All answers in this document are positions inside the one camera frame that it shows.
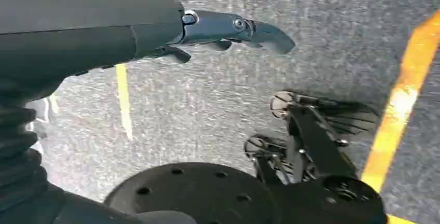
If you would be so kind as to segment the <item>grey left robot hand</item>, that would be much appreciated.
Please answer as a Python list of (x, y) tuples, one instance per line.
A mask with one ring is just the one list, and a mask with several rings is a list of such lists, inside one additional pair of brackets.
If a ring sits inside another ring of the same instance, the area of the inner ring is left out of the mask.
[(1, 103), (50, 95), (67, 77), (143, 58), (186, 63), (183, 46), (232, 43), (289, 53), (282, 30), (179, 0), (1, 0)]

